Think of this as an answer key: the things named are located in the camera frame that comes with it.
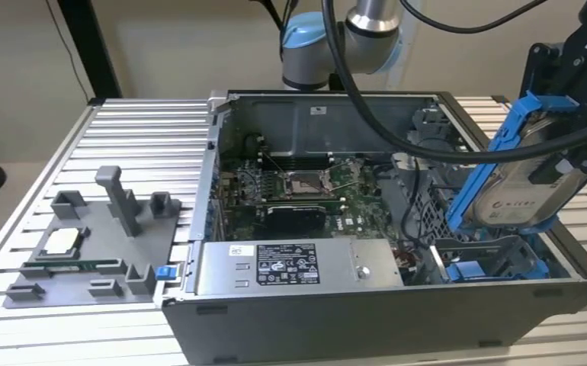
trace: circuit board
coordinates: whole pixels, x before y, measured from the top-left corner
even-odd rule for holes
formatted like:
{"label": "circuit board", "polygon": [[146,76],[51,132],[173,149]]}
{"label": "circuit board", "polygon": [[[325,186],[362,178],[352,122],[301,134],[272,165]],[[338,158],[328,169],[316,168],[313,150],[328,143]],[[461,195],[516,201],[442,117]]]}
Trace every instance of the circuit board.
{"label": "circuit board", "polygon": [[334,158],[325,169],[278,165],[264,170],[258,160],[246,160],[224,170],[226,240],[354,236],[398,241],[364,159]]}

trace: motherboard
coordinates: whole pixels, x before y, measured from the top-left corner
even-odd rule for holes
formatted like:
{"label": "motherboard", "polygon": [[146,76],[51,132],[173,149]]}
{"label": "motherboard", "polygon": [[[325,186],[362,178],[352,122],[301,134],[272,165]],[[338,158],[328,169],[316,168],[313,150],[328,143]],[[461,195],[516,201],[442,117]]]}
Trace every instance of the motherboard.
{"label": "motherboard", "polygon": [[289,158],[258,153],[221,174],[225,239],[353,236],[398,241],[377,174],[389,162],[364,157]]}

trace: black cable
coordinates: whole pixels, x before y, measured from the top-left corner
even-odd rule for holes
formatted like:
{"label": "black cable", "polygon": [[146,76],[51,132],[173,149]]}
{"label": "black cable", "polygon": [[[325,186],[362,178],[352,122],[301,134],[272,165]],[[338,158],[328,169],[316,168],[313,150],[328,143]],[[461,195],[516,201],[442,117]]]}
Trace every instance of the black cable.
{"label": "black cable", "polygon": [[293,14],[294,8],[297,7],[300,0],[285,0],[285,6],[284,6],[284,14],[281,15],[281,20],[284,22],[281,29],[280,29],[280,59],[284,57],[284,36],[285,36],[285,30],[289,27],[290,22],[290,15]]}
{"label": "black cable", "polygon": [[75,81],[78,82],[79,90],[82,90],[82,94],[85,95],[85,103],[87,103],[89,102],[87,92],[85,91],[82,80],[79,80],[78,71],[75,70],[75,61],[73,58],[73,53],[69,50],[69,46],[66,46],[65,37],[62,36],[62,31],[59,30],[59,26],[57,25],[55,14],[53,13],[53,9],[50,8],[49,0],[45,0],[45,4],[46,4],[46,8],[49,9],[53,25],[55,26],[57,35],[59,36],[59,40],[62,41],[62,46],[65,47],[66,53],[69,53],[70,69],[73,70],[73,75],[75,75]]}
{"label": "black cable", "polygon": [[413,210],[414,203],[417,202],[417,195],[418,195],[418,185],[420,185],[420,170],[418,170],[418,161],[414,159],[414,179],[413,179],[413,190],[410,191],[410,196],[408,199],[408,207],[404,211],[404,216],[401,217],[401,234],[404,234],[404,237],[406,240],[413,242],[414,246],[422,249],[428,249],[428,246],[424,245],[421,240],[416,238],[414,236],[408,234],[408,230],[405,229],[405,224],[408,223],[408,217],[410,214],[410,211]]}
{"label": "black cable", "polygon": [[276,12],[276,8],[274,8],[274,5],[272,4],[272,1],[270,0],[253,0],[253,1],[256,1],[257,3],[260,3],[264,6],[265,10],[268,11],[268,13],[270,15],[270,19],[274,22],[276,29],[278,29],[281,32],[281,28],[284,27],[284,23],[281,23],[280,15]]}
{"label": "black cable", "polygon": [[536,8],[548,0],[533,0],[520,8],[517,8],[512,13],[501,17],[500,19],[492,21],[489,24],[481,25],[478,27],[453,27],[452,25],[440,23],[433,19],[428,18],[420,11],[413,8],[413,6],[408,3],[408,0],[400,0],[401,5],[404,6],[408,13],[410,13],[416,19],[418,19],[422,23],[430,25],[433,28],[440,29],[441,31],[456,33],[456,34],[476,34],[488,31],[489,29],[494,29],[498,25],[508,23],[517,16],[524,14],[532,8]]}
{"label": "black cable", "polygon": [[322,0],[322,20],[324,28],[328,35],[328,45],[332,51],[333,62],[336,64],[336,71],[340,75],[340,80],[342,81],[342,84],[345,86],[345,91],[349,99],[352,100],[356,111],[358,112],[362,120],[370,126],[372,130],[385,141],[396,146],[402,153],[406,153],[417,158],[430,159],[438,162],[456,164],[489,164],[501,162],[517,162],[520,160],[532,159],[538,156],[544,156],[587,144],[585,127],[584,129],[577,130],[574,133],[548,140],[544,143],[493,152],[448,152],[426,149],[413,145],[406,140],[401,139],[393,133],[390,133],[385,126],[378,122],[374,115],[372,114],[372,110],[365,103],[365,99],[362,98],[361,93],[357,90],[349,67],[346,66],[345,58],[342,57],[342,53],[340,51],[333,0]]}

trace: metal workbench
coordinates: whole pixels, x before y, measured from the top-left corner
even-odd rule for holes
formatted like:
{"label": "metal workbench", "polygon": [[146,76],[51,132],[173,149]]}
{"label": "metal workbench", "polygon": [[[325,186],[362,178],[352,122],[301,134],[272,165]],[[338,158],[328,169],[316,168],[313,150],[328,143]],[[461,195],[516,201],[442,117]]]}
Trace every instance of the metal workbench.
{"label": "metal workbench", "polygon": [[[490,136],[508,106],[489,97],[457,101]],[[205,100],[107,100],[83,112],[0,232],[0,364],[186,364],[154,304],[6,310],[2,291],[18,275],[11,268],[27,260],[49,224],[57,191],[78,189],[85,199],[105,199],[93,183],[99,165],[121,166],[123,186],[138,197],[169,191],[181,200],[170,262],[185,258],[206,117]],[[587,249],[587,188],[558,217]],[[167,292],[169,284],[158,291]],[[312,364],[587,365],[587,308],[550,317],[510,348]]]}

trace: warning label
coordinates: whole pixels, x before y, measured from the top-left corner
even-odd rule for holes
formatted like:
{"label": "warning label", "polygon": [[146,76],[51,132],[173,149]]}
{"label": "warning label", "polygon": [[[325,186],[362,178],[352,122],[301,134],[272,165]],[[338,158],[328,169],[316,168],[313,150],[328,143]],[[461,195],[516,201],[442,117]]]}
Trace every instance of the warning label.
{"label": "warning label", "polygon": [[281,244],[256,248],[256,281],[260,285],[320,283],[314,244]]}

